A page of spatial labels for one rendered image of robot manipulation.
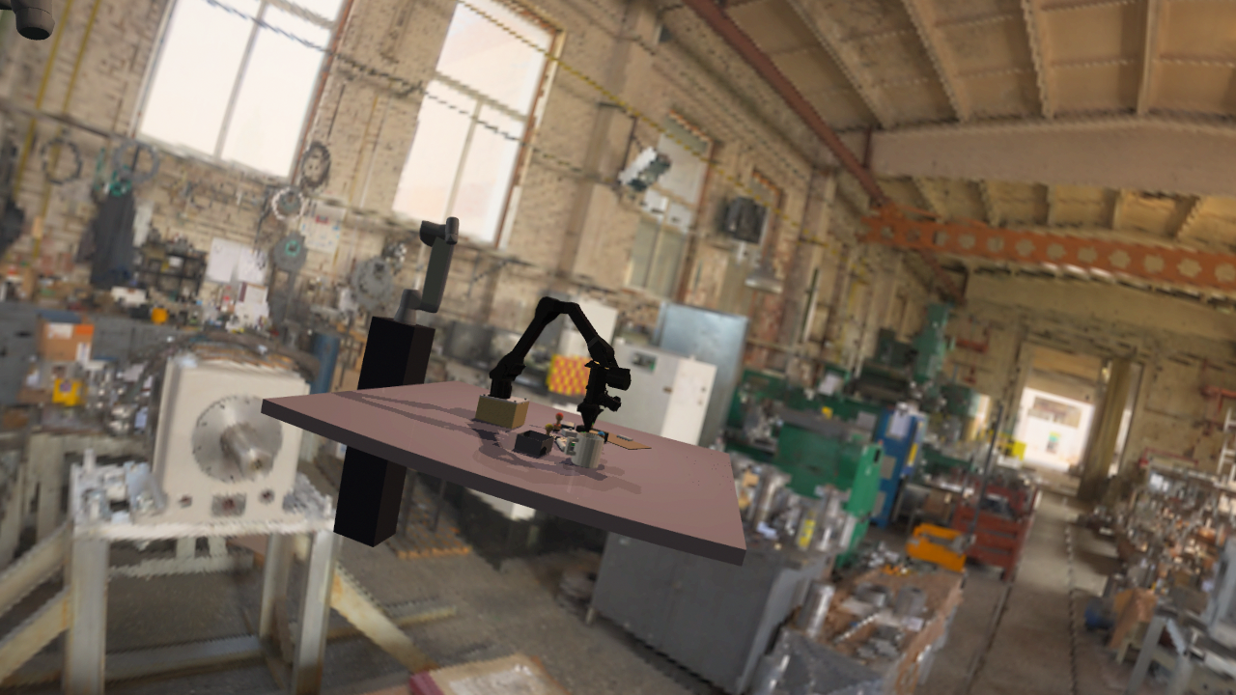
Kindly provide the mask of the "beige mug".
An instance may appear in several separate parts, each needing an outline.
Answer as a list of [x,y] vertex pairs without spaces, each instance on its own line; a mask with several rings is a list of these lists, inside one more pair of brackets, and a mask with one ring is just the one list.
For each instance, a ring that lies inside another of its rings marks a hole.
[[[575,441],[575,446],[571,443]],[[574,453],[571,453],[574,446]],[[592,434],[592,432],[578,432],[576,438],[569,437],[565,455],[574,455],[574,463],[587,469],[599,467],[599,458],[604,448],[604,438]]]

